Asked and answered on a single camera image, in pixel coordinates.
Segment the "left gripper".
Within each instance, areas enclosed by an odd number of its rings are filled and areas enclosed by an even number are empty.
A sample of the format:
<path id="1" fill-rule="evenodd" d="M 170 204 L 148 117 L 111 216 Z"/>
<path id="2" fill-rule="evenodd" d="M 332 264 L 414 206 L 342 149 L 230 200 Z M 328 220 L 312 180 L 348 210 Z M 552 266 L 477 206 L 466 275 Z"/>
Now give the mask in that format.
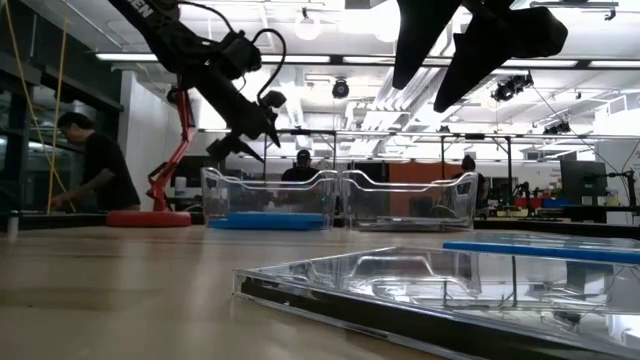
<path id="1" fill-rule="evenodd" d="M 220 115 L 234 134 L 256 139 L 267 135 L 280 147 L 273 110 L 262 101 L 249 101 L 233 82 L 221 73 L 198 73 L 192 85 Z M 229 134 L 212 142 L 206 152 L 215 161 L 225 160 L 231 153 L 244 153 L 263 163 L 263 158 L 238 136 Z"/>

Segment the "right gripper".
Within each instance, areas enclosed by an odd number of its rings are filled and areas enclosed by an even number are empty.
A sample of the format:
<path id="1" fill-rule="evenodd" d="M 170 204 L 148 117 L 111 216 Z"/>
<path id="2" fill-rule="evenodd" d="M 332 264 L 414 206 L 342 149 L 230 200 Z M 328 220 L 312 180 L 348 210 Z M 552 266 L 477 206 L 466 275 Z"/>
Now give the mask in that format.
<path id="1" fill-rule="evenodd" d="M 400 13 L 392 85 L 403 90 L 462 5 L 472 14 L 454 36 L 455 53 L 436 95 L 443 112 L 512 58 L 551 57 L 561 52 L 567 27 L 546 7 L 512 10 L 515 0 L 396 0 Z"/>

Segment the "blue jewel case white swirls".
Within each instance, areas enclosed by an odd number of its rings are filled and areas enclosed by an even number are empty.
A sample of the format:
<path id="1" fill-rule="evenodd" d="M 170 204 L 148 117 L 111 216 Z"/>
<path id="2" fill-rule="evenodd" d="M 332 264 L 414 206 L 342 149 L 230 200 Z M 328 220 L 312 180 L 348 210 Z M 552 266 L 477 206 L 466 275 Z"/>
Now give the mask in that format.
<path id="1" fill-rule="evenodd" d="M 293 221 L 323 223 L 325 220 L 325 216 L 318 213 L 232 212 L 226 217 L 213 219 L 213 222 Z"/>

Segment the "person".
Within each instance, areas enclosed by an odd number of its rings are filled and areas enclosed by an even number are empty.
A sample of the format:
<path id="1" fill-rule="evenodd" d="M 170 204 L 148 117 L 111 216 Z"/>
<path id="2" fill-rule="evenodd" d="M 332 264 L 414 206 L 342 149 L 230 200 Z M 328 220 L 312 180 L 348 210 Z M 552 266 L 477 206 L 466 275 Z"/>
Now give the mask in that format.
<path id="1" fill-rule="evenodd" d="M 476 196 L 476 208 L 484 209 L 487 207 L 487 198 L 489 191 L 489 184 L 486 178 L 476 170 L 475 160 L 470 155 L 465 155 L 462 159 L 460 171 L 452 176 L 453 179 L 461 177 L 465 173 L 477 173 L 477 196 Z"/>
<path id="2" fill-rule="evenodd" d="M 297 153 L 295 165 L 282 174 L 281 180 L 283 182 L 304 182 L 312 179 L 318 172 L 318 169 L 311 166 L 310 152 L 303 149 Z"/>
<path id="3" fill-rule="evenodd" d="M 49 205 L 57 209 L 94 195 L 99 210 L 139 211 L 140 198 L 119 144 L 96 132 L 94 122 L 78 112 L 63 114 L 57 128 L 69 143 L 84 148 L 83 176 L 79 187 L 55 196 Z"/>

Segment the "black ceiling device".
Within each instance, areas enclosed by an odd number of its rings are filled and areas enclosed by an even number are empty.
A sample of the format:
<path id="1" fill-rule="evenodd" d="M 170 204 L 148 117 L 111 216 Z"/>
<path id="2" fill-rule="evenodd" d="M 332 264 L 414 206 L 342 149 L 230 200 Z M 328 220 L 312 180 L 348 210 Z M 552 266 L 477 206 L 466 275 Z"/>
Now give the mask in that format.
<path id="1" fill-rule="evenodd" d="M 534 84 L 532 75 L 514 75 L 508 80 L 499 82 L 491 97 L 497 102 L 510 101 L 514 96 L 522 93 Z"/>

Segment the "clear plastic bin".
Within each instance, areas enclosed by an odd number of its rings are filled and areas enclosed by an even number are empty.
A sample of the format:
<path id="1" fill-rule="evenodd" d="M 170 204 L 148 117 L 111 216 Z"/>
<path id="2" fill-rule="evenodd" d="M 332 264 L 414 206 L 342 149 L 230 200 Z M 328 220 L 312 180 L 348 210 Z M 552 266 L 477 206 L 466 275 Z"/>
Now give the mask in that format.
<path id="1" fill-rule="evenodd" d="M 382 183 L 359 170 L 340 175 L 344 226 L 356 230 L 377 217 L 447 217 L 474 221 L 477 173 L 431 183 Z"/>
<path id="2" fill-rule="evenodd" d="M 323 230 L 333 224 L 339 173 L 322 170 L 304 182 L 244 180 L 225 176 L 214 168 L 201 170 L 203 214 L 206 222 L 232 212 L 318 213 Z M 238 223 L 320 223 L 259 221 Z"/>

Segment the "ceiling light strip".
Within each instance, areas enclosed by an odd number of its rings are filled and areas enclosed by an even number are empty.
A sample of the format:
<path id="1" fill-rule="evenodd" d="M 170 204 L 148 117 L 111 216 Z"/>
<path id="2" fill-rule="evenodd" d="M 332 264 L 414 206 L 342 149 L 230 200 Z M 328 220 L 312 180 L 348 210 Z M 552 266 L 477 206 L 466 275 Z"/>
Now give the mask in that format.
<path id="1" fill-rule="evenodd" d="M 151 53 L 96 53 L 96 58 L 107 62 L 157 63 Z M 287 64 L 331 64 L 391 66 L 393 56 L 343 56 L 343 55 L 286 55 Z M 589 59 L 511 59 L 503 67 L 524 69 L 604 69 L 604 70 L 640 70 L 640 60 L 589 60 Z"/>

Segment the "red desk lamp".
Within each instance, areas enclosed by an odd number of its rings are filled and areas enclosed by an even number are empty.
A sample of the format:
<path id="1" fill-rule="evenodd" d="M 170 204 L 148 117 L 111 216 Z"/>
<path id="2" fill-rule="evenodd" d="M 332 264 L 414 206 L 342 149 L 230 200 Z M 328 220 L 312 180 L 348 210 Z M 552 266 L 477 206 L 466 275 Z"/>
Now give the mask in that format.
<path id="1" fill-rule="evenodd" d="M 188 227 L 187 212 L 170 209 L 166 188 L 194 138 L 197 125 L 189 94 L 178 87 L 163 99 L 143 86 L 132 71 L 122 75 L 117 141 L 141 205 L 137 210 L 111 211 L 115 227 Z"/>

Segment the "black computer monitor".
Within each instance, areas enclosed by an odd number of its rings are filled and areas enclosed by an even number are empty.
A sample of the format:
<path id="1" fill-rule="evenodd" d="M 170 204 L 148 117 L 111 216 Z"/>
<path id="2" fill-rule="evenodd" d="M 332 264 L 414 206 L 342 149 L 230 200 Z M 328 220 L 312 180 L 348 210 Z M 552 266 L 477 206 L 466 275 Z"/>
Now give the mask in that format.
<path id="1" fill-rule="evenodd" d="M 606 195 L 607 172 L 604 163 L 563 160 L 560 170 L 564 195 L 572 203 L 580 203 L 584 196 Z"/>

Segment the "black stand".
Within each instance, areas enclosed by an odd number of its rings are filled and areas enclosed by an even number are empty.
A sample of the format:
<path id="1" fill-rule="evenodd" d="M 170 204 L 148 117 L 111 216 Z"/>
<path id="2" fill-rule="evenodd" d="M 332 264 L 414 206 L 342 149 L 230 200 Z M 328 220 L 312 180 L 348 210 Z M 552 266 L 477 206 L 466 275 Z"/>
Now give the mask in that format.
<path id="1" fill-rule="evenodd" d="M 635 172 L 633 170 L 627 170 L 623 172 L 611 172 L 596 175 L 596 178 L 623 178 L 626 181 L 626 190 L 628 197 L 628 206 L 606 206 L 609 211 L 617 212 L 630 212 L 635 216 L 640 216 L 640 206 L 637 203 L 637 197 L 635 193 Z"/>

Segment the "dark glass partition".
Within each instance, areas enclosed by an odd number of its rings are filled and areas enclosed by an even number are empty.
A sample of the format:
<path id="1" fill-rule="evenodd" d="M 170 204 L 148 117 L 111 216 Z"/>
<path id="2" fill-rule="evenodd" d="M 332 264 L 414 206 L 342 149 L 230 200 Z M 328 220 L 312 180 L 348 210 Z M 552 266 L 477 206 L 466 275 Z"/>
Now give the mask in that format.
<path id="1" fill-rule="evenodd" d="M 56 78 L 50 66 L 23 66 L 0 51 L 0 211 L 44 213 L 48 197 L 80 185 L 84 148 L 69 143 L 54 126 L 67 113 L 83 113 L 96 127 L 114 136 L 120 101 L 122 72 L 95 63 L 77 78 Z"/>

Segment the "black aluminium table frame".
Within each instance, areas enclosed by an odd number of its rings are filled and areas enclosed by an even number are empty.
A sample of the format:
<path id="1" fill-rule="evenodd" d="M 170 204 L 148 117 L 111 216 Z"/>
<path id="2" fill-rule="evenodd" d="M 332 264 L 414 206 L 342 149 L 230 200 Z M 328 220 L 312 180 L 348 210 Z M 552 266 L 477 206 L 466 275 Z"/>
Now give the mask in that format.
<path id="1" fill-rule="evenodd" d="M 7 232 L 7 221 L 10 212 L 0 212 L 0 234 Z M 42 230 L 80 231 L 91 230 L 94 233 L 115 235 L 139 235 L 142 233 L 173 234 L 187 230 L 216 229 L 208 227 L 202 215 L 191 216 L 192 224 L 186 227 L 116 227 L 110 226 L 105 214 L 60 214 L 51 215 L 34 213 L 20 214 L 19 229 L 23 231 Z M 626 238 L 640 241 L 640 225 L 607 225 L 599 223 L 551 222 L 527 219 L 489 219 L 476 220 L 472 224 L 474 230 L 530 231 L 550 234 L 575 235 L 599 238 Z"/>

